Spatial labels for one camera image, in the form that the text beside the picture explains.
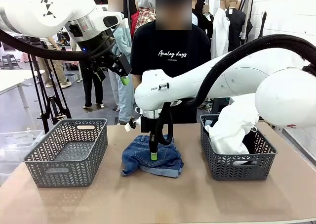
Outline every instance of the gray plastic basket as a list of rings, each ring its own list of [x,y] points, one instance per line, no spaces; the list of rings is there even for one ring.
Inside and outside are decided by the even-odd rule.
[[[106,122],[59,121],[24,158],[37,187],[91,185],[108,146]]]
[[[277,150],[258,130],[251,139],[254,143],[255,154],[222,155],[214,152],[211,140],[204,130],[204,124],[206,120],[217,119],[218,115],[200,116],[201,145],[213,178],[215,180],[266,180]],[[234,165],[236,161],[244,161],[247,164]]]

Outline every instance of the white brick wall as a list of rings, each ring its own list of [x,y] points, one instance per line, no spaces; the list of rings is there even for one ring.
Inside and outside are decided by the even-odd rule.
[[[219,0],[214,0],[214,11]],[[316,45],[316,8],[314,0],[254,0],[251,15],[253,29],[249,39],[258,38],[264,11],[268,17],[263,35],[290,34],[304,38]],[[316,158],[316,127],[288,130],[306,150]]]

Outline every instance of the stool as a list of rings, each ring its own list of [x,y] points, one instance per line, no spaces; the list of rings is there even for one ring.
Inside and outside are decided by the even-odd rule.
[[[17,60],[15,59],[14,55],[13,54],[8,54],[8,55],[4,55],[2,56],[2,67],[9,67],[10,69],[14,69],[13,67],[14,66],[19,66]]]

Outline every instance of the black t-shirt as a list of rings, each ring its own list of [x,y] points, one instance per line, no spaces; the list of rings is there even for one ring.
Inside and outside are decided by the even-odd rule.
[[[182,75],[211,60],[210,43],[199,27],[189,31],[156,30],[156,22],[140,27],[132,44],[131,66],[134,75],[162,69],[168,76]],[[196,123],[197,109],[181,104],[171,108],[173,123]]]
[[[228,34],[228,40],[229,40],[228,51],[233,51],[234,49],[240,46],[239,36],[242,31],[242,26],[245,24],[246,14],[235,8],[233,8],[232,14],[229,14],[229,11],[230,9],[226,11],[226,16],[231,22],[231,24],[229,25],[229,34]],[[246,32],[247,37],[251,29],[252,29],[252,24],[250,21],[248,21],[248,27],[247,27],[247,32]]]

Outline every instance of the black tripod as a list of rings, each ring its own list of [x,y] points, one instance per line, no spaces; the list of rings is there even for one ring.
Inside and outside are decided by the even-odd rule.
[[[53,80],[52,72],[51,72],[51,70],[49,68],[48,60],[46,58],[44,59],[46,67],[47,67],[48,72],[49,72],[49,76],[50,76],[52,84],[53,84],[54,93],[55,93],[55,95],[50,95],[50,96],[48,96],[47,93],[46,93],[45,84],[44,84],[43,79],[42,79],[42,77],[40,75],[40,69],[39,69],[39,65],[38,65],[38,63],[36,61],[36,57],[34,55],[29,55],[28,54],[28,58],[29,58],[30,67],[31,67],[33,80],[34,80],[34,85],[35,85],[35,89],[36,89],[36,93],[37,93],[38,100],[39,100],[39,105],[40,105],[39,106],[40,107],[40,117],[39,117],[39,119],[41,119],[42,122],[43,122],[45,133],[48,133],[48,131],[49,131],[48,119],[50,118],[50,116],[51,116],[52,123],[55,125],[55,124],[57,124],[58,121],[64,119],[65,117],[70,119],[71,118],[71,114],[70,114],[69,108],[67,106],[64,93],[63,93],[63,91],[62,91],[62,89],[60,87],[60,82],[59,82],[59,79],[57,77],[57,73],[56,73],[56,70],[55,70],[55,67],[54,67],[54,64],[53,64],[52,60],[50,60],[50,63],[52,65],[51,68],[53,69],[53,72],[55,74],[55,78],[56,78],[59,90],[61,92],[61,95],[63,97],[64,103],[65,103],[65,107],[63,106],[63,104],[62,104],[62,102],[60,100],[59,93],[57,91],[56,85],[55,85],[54,80]],[[41,96],[42,96],[44,108],[42,106],[40,92],[39,92],[39,89],[38,89],[38,86],[37,86],[37,83],[36,83],[36,77],[35,77],[35,74],[34,74],[34,69],[36,70],[36,72],[38,74],[39,88],[40,88],[40,91],[41,91]]]

